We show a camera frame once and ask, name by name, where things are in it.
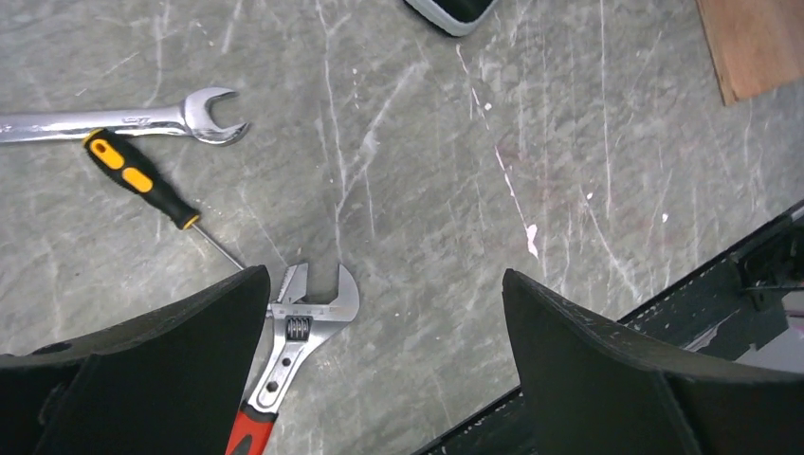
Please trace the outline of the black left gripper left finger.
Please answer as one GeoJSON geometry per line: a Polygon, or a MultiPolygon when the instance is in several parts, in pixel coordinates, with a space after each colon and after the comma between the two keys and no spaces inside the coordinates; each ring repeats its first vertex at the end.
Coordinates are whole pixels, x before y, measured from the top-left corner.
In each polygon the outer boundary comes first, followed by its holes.
{"type": "Polygon", "coordinates": [[[2,355],[2,452],[223,453],[270,287],[252,266],[97,332],[2,355]]]}

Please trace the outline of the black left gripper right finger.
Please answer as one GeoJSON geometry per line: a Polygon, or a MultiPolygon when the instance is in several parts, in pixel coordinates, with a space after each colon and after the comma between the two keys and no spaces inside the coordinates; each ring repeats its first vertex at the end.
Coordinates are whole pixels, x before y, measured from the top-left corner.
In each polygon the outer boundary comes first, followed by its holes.
{"type": "Polygon", "coordinates": [[[502,278],[540,454],[799,454],[803,377],[690,352],[502,278]]]}

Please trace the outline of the black grey zippered case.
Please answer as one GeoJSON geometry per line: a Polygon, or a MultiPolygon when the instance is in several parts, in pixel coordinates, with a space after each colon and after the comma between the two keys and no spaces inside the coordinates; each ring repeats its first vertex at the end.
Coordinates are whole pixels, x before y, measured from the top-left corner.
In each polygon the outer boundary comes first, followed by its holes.
{"type": "Polygon", "coordinates": [[[464,37],[499,3],[498,0],[405,0],[405,4],[451,37],[464,37]]]}

